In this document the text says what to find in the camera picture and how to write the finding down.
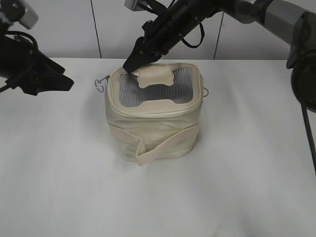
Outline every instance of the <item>bag strap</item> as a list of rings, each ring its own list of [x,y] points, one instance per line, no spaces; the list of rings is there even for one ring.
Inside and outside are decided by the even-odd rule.
[[[200,125],[187,128],[168,138],[166,141],[158,145],[155,149],[149,152],[145,152],[145,145],[142,138],[137,137],[125,130],[110,125],[111,134],[115,138],[127,143],[131,143],[132,141],[138,141],[138,147],[136,150],[135,158],[139,166],[144,166],[145,164],[154,161],[155,159],[159,158],[162,154],[164,154],[166,151],[186,141],[187,139],[195,139],[199,130]]]

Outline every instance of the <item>fabric bag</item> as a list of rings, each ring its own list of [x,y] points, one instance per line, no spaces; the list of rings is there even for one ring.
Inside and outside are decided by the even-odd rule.
[[[143,166],[188,154],[200,130],[203,78],[193,64],[152,64],[108,78],[106,116],[119,150]]]

